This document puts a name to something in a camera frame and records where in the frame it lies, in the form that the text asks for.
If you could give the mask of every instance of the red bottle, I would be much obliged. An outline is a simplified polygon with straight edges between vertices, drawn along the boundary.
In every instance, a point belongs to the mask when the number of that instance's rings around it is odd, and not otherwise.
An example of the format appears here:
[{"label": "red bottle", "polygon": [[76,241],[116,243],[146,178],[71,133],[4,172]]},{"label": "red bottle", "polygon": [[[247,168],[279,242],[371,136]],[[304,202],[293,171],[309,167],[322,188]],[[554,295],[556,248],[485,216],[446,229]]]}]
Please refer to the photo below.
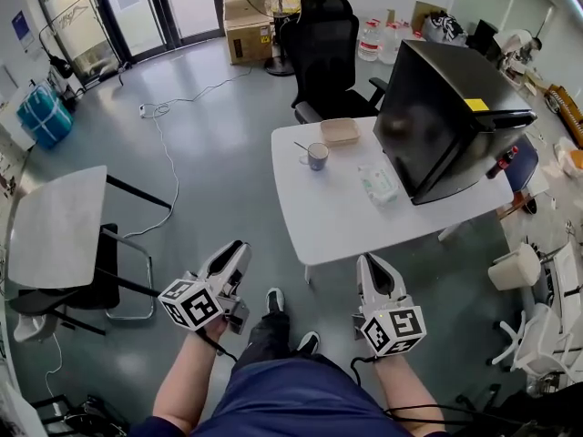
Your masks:
[{"label": "red bottle", "polygon": [[487,173],[486,176],[489,179],[494,178],[498,173],[500,173],[502,170],[504,170],[505,168],[507,168],[510,165],[510,162],[512,162],[512,159],[514,158],[514,156],[518,153],[518,147],[513,146],[508,152],[506,152],[497,162],[496,164],[490,168]]}]

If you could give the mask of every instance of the blue bag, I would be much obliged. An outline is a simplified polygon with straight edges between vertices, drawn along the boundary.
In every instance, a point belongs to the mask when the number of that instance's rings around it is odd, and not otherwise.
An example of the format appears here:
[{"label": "blue bag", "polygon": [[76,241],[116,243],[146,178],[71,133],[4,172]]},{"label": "blue bag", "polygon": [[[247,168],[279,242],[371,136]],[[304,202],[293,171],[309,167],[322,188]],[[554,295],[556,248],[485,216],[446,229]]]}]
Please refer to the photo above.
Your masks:
[{"label": "blue bag", "polygon": [[38,144],[53,148],[71,131],[73,118],[48,84],[35,86],[16,112]]}]

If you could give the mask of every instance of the white bin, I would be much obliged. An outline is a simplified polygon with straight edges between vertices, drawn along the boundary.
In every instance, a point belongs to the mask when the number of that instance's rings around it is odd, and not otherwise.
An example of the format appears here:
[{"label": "white bin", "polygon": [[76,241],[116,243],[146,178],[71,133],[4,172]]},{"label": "white bin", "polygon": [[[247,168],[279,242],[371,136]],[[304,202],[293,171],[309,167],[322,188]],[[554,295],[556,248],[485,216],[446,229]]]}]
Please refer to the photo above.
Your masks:
[{"label": "white bin", "polygon": [[488,269],[488,277],[500,291],[532,287],[540,276],[540,260],[527,244],[499,259]]}]

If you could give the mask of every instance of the black sneaker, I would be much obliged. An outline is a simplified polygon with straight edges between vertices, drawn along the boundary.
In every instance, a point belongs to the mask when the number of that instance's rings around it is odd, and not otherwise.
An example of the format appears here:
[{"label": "black sneaker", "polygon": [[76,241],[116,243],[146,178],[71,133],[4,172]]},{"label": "black sneaker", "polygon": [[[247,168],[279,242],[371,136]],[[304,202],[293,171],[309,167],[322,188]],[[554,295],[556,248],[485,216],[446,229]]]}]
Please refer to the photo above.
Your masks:
[{"label": "black sneaker", "polygon": [[267,313],[283,312],[283,292],[279,288],[271,288],[265,297],[267,303]]},{"label": "black sneaker", "polygon": [[300,346],[298,346],[298,351],[307,354],[314,354],[318,347],[320,346],[320,335],[315,331],[309,331],[306,333],[302,341],[300,341]]}]

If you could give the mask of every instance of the yellow sticker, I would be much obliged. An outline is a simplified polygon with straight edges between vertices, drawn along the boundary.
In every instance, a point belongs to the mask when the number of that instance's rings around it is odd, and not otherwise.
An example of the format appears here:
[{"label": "yellow sticker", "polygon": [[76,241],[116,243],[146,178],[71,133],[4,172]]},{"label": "yellow sticker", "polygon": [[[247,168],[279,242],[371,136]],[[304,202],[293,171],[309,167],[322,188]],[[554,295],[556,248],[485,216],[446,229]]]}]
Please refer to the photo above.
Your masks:
[{"label": "yellow sticker", "polygon": [[473,112],[485,112],[489,110],[488,106],[481,98],[465,98],[464,100]]}]

